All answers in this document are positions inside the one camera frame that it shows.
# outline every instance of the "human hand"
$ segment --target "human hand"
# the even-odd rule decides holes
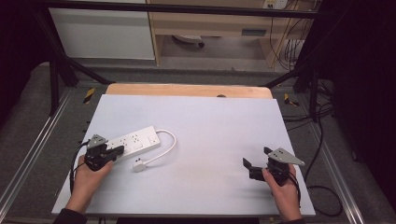
[[[289,164],[290,172],[296,176],[294,166]],[[270,187],[280,218],[283,222],[293,221],[302,218],[298,202],[297,188],[291,180],[287,180],[285,185],[280,187],[274,177],[266,169],[262,169],[262,175]]]
[[[84,163],[84,156],[78,158],[78,164],[82,163]],[[73,193],[65,208],[84,214],[93,194],[112,168],[113,161],[108,162],[98,171],[92,171],[86,164],[79,166],[76,170]]]

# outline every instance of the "white table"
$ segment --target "white table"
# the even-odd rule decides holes
[[[266,166],[263,147],[293,153],[276,100],[189,96],[103,95],[84,141],[95,133],[107,139],[153,125],[177,137],[176,147],[132,171],[135,158],[117,163],[97,190],[88,215],[133,217],[261,217],[277,214],[271,190],[248,178],[242,158]],[[162,146],[139,156],[149,160]],[[315,214],[300,169],[301,212]],[[58,214],[70,197],[66,178],[52,210]]]

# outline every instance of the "gray carpet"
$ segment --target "gray carpet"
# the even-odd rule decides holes
[[[241,73],[241,72],[197,72],[182,70],[162,71],[156,69],[145,70],[128,69],[120,70],[98,70],[104,77],[111,77],[120,82],[156,82],[156,83],[190,83],[190,84],[239,84],[256,86],[274,79],[276,74],[262,73]],[[7,183],[13,174],[17,172],[24,156],[28,152],[43,127],[48,113],[50,112],[50,91],[48,71],[44,68],[37,68],[29,81],[21,101],[16,105],[5,126],[0,131],[0,153],[5,156],[1,162],[0,190],[4,192]],[[22,186],[14,204],[7,213],[7,219],[13,217],[29,217],[51,219],[50,213],[56,200],[56,192],[63,185],[68,173],[70,161],[73,153],[81,141],[84,132],[89,127],[87,121],[91,120],[93,112],[99,101],[99,97],[105,92],[106,86],[96,86],[96,91],[91,101],[84,105],[82,103],[85,94],[90,88],[91,82],[85,78],[85,85],[73,90],[71,99],[59,119],[55,129],[41,155],[36,161],[31,173]],[[284,86],[289,86],[292,80],[286,82]],[[279,107],[283,115],[302,115],[304,111],[300,106],[285,105],[283,100],[284,92],[274,90],[274,97],[279,102]],[[287,123],[287,128],[296,127],[301,123]],[[337,119],[327,117],[323,119],[324,137],[331,147],[332,154],[336,158],[339,168],[343,172],[347,184],[354,196],[354,199],[361,210],[363,218],[367,223],[396,223],[395,212],[390,208],[387,200],[376,185],[363,163],[354,162],[351,159],[351,152],[343,136]],[[295,153],[306,163],[312,160],[317,149],[317,142],[309,125],[289,131],[290,141]],[[309,185],[322,185],[332,188],[332,181],[328,171],[323,165],[319,156],[310,176],[307,180]],[[338,208],[337,201],[327,192],[313,191],[312,201],[314,206],[329,213]],[[317,214],[315,217],[308,217],[311,223],[348,223],[348,218],[343,212],[339,217],[326,217]]]

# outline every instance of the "wall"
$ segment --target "wall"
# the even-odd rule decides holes
[[[145,0],[97,1],[145,3]],[[154,60],[146,12],[51,8],[50,13],[70,57]]]

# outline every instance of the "sleeve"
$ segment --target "sleeve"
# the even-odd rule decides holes
[[[305,219],[304,218],[300,218],[300,219],[295,219],[293,221],[281,222],[279,224],[305,224]]]
[[[85,224],[87,223],[87,218],[81,213],[64,208],[53,221],[53,224],[70,224],[70,223]]]

